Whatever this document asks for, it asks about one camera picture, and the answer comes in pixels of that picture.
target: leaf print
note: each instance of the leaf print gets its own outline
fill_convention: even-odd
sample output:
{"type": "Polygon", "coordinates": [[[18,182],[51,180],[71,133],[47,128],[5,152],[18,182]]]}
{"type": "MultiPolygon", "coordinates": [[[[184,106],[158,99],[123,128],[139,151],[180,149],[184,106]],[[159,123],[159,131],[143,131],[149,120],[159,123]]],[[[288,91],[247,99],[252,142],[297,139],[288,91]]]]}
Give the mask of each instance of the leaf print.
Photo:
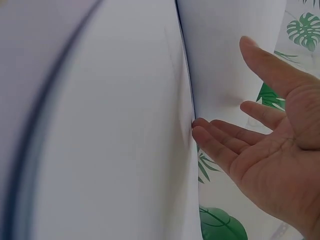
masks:
{"type": "Polygon", "coordinates": [[[280,58],[283,58],[291,63],[294,63],[294,64],[300,64],[300,62],[298,61],[295,61],[295,60],[292,60],[292,58],[296,58],[296,57],[299,57],[298,55],[289,55],[289,54],[284,54],[282,52],[279,52],[279,51],[274,51],[273,52],[275,55],[279,56],[280,58]]]}
{"type": "MultiPolygon", "coordinates": [[[[303,4],[306,4],[307,1],[308,1],[308,0],[302,0],[302,3],[303,3],[303,4]]],[[[313,0],[313,7],[316,6],[316,1],[317,1],[317,0],[313,0]]]]}
{"type": "MultiPolygon", "coordinates": [[[[212,167],[210,164],[216,164],[214,161],[209,160],[202,152],[200,153],[198,157],[198,167],[203,174],[203,176],[210,182],[210,177],[206,171],[206,169],[214,172],[220,172],[220,170],[212,167]]],[[[204,184],[204,181],[198,176],[198,181],[202,184],[204,184]]]]}
{"type": "Polygon", "coordinates": [[[286,101],[283,98],[280,98],[270,87],[268,87],[265,83],[262,85],[259,95],[256,101],[262,99],[262,104],[280,109],[282,111],[285,110],[286,101]]]}
{"type": "Polygon", "coordinates": [[[243,225],[225,211],[202,206],[199,211],[203,240],[248,240],[243,225]]]}
{"type": "Polygon", "coordinates": [[[208,176],[207,171],[205,170],[204,166],[202,166],[202,164],[198,161],[198,167],[200,169],[200,171],[202,172],[202,174],[204,175],[204,177],[210,182],[210,178],[208,176]]]}
{"type": "Polygon", "coordinates": [[[320,41],[320,19],[310,12],[304,13],[286,26],[286,32],[295,44],[313,52],[320,41]]]}
{"type": "Polygon", "coordinates": [[[198,182],[205,184],[204,181],[198,176],[198,182]]]}

